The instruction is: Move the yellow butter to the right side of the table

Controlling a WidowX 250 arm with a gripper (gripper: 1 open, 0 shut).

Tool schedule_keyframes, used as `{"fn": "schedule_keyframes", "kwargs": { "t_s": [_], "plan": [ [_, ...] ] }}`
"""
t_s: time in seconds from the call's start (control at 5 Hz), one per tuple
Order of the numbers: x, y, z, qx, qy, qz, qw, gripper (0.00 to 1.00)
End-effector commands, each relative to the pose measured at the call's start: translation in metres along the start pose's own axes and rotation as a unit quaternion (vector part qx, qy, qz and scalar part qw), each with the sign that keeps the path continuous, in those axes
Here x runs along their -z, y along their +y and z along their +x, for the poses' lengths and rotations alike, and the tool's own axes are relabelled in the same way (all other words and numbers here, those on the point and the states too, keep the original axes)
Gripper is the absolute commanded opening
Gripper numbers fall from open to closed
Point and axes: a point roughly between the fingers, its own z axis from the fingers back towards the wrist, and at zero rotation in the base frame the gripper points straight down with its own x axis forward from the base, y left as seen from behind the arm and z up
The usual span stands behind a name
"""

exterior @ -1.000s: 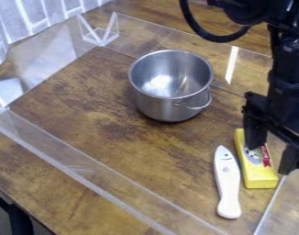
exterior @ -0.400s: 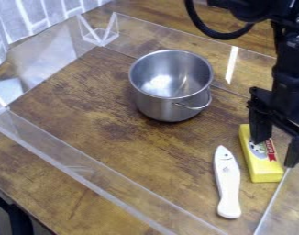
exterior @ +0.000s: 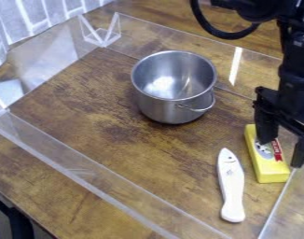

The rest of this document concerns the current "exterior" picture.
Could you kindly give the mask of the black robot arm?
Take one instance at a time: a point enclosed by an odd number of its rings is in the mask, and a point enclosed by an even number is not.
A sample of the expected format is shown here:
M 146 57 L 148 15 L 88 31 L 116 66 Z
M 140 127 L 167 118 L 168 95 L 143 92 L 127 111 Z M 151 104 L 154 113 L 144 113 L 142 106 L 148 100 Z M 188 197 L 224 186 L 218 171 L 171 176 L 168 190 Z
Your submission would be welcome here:
M 304 0 L 210 0 L 216 7 L 231 8 L 252 22 L 275 20 L 280 32 L 283 61 L 276 90 L 256 88 L 256 136 L 267 144 L 286 128 L 298 136 L 291 166 L 304 165 Z

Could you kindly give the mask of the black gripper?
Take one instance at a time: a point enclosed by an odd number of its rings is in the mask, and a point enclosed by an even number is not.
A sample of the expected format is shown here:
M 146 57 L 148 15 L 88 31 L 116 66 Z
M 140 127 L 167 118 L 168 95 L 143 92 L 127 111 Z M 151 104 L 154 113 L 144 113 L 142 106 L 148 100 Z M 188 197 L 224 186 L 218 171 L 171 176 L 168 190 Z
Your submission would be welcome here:
M 256 137 L 262 145 L 278 138 L 278 127 L 283 126 L 298 136 L 304 136 L 304 77 L 279 67 L 279 88 L 256 87 L 255 122 Z M 304 137 L 295 144 L 291 166 L 304 165 Z

